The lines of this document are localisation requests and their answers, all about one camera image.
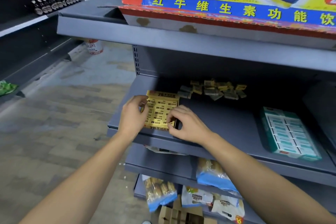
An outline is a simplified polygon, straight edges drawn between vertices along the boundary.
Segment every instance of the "forearm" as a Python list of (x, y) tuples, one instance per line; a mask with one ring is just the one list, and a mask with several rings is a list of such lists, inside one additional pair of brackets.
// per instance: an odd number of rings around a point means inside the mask
[(89, 223), (132, 140), (116, 134), (92, 158), (42, 200), (20, 224)]
[(313, 198), (219, 135), (205, 140), (203, 146), (266, 223), (336, 223), (336, 219)]

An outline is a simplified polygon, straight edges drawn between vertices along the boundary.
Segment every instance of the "green plastic bag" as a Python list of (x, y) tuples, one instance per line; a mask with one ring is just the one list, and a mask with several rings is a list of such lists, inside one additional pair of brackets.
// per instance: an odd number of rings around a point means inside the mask
[(6, 81), (0, 81), (0, 96), (12, 93), (17, 87), (18, 85), (8, 83)]

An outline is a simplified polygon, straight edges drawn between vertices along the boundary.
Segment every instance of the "person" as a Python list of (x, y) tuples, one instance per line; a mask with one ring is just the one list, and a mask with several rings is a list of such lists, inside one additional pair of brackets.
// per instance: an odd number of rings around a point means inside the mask
[[(86, 224), (96, 211), (121, 156), (143, 128), (147, 96), (134, 96), (123, 106), (118, 132), (93, 157), (33, 208), (20, 224)], [(240, 194), (269, 224), (335, 224), (336, 218), (294, 184), (229, 144), (189, 108), (180, 105), (167, 116), (181, 130), (169, 132), (207, 149), (221, 164)]]

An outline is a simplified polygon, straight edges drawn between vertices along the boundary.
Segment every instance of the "floor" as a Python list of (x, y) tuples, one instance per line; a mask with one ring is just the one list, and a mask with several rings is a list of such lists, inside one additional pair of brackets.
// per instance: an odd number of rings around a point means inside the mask
[[(0, 113), (0, 224), (19, 222), (106, 144), (107, 122), (135, 78), (131, 45), (79, 46)], [(157, 222), (133, 197), (137, 174), (117, 166), (91, 224)]]

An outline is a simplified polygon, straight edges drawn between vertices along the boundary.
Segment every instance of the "white and red bucket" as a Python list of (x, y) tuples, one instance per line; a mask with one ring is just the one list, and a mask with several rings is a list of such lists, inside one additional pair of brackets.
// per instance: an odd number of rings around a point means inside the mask
[(103, 41), (88, 39), (86, 40), (86, 47), (90, 54), (99, 54), (104, 51)]

